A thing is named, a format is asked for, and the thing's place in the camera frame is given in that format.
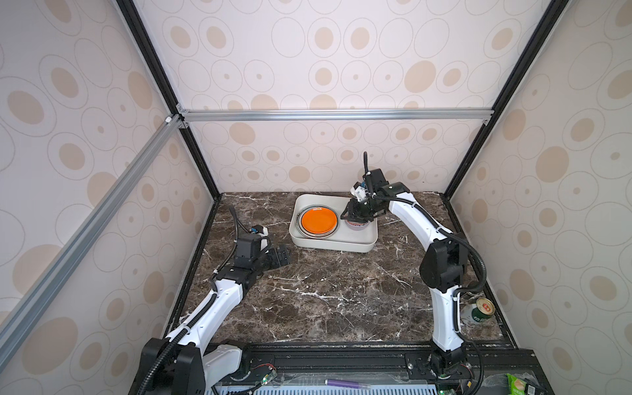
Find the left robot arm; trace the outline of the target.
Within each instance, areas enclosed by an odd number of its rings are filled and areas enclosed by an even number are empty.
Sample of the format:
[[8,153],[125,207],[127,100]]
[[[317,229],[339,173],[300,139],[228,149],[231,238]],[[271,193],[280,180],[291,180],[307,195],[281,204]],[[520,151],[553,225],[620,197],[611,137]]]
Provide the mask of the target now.
[[211,394],[212,387],[240,370],[243,347],[207,348],[224,320],[266,271],[288,265],[288,248],[272,247],[268,229],[251,228],[235,242],[233,263],[211,280],[211,290],[192,315],[162,339],[143,347],[131,394]]

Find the red patterned bowl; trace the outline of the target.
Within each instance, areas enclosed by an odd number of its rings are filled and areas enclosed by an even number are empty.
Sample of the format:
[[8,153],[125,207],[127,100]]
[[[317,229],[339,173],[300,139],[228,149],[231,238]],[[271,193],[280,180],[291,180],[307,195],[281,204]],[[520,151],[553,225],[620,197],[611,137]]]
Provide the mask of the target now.
[[355,222],[351,220],[345,220],[345,223],[352,230],[363,230],[371,224],[371,222]]

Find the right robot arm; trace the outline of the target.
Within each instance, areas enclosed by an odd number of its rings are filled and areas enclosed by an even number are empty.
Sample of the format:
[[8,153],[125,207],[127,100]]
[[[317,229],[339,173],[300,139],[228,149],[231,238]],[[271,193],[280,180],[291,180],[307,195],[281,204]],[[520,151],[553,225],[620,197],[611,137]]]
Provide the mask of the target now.
[[452,375],[466,361],[467,347],[460,324],[461,294],[484,287],[483,281],[463,285],[470,258],[477,262],[481,273],[486,272],[480,253],[462,235],[441,225],[416,201],[408,187],[400,182],[390,184],[380,169],[365,167],[363,181],[355,183],[351,193],[342,220],[365,224],[390,213],[399,218],[425,250],[419,272],[432,299],[429,365],[438,378]]

